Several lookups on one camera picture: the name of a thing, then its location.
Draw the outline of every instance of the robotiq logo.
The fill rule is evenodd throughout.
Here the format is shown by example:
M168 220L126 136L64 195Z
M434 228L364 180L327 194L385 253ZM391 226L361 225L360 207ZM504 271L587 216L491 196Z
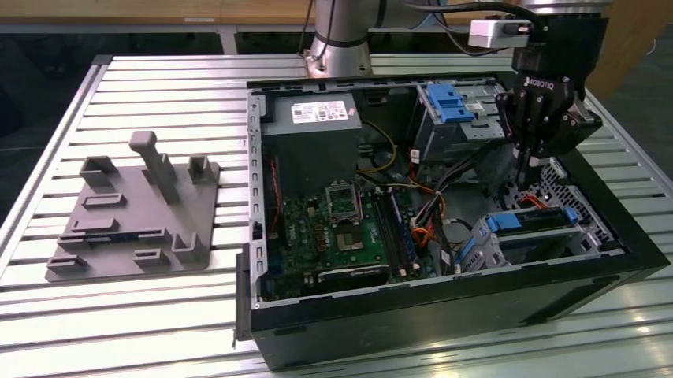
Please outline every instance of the robotiq logo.
M548 83L548 82L542 81L539 79L531 79L530 77L526 78L526 83L523 83L523 87L527 87L528 85L532 85L534 87L548 89L550 91L554 90L554 83Z

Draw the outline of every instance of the aluminum table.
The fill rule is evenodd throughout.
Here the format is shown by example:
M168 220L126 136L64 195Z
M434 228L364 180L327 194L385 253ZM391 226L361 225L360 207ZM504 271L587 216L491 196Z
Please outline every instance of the aluminum table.
M655 376L673 368L673 269L620 287L559 321L405 350L267 371L233 343L235 254L247 241L247 80L304 76L293 55L114 57L94 62L0 229L0 376ZM373 55L380 75L508 70L510 58ZM673 257L673 184L588 96L606 126L578 149ZM149 128L173 163L220 164L212 259L203 272L48 283L88 155L138 165L126 147Z

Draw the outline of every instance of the gray plastic holder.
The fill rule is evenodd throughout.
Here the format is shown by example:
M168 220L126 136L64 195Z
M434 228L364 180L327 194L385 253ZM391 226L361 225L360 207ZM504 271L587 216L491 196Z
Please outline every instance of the gray plastic holder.
M46 262L50 282L208 266L219 166L205 156L173 166L149 131L128 144L144 167L116 167L106 156L84 161L85 185Z

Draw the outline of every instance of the floor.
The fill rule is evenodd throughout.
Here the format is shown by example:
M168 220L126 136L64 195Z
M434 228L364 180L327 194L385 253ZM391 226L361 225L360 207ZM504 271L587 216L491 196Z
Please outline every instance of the floor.
M311 35L304 38L304 47ZM237 35L240 54L296 51L297 35ZM450 52L440 35L376 35L373 53ZM21 128L0 137L0 222L30 174L96 54L221 54L216 35L0 35L0 92L22 115ZM673 26L603 105L669 176L673 176Z

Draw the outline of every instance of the open computer tower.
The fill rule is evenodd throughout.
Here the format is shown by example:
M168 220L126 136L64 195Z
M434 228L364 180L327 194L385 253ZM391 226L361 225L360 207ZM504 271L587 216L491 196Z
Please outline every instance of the open computer tower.
M271 369L542 323L667 265L575 150L514 184L511 80L248 84L236 339Z

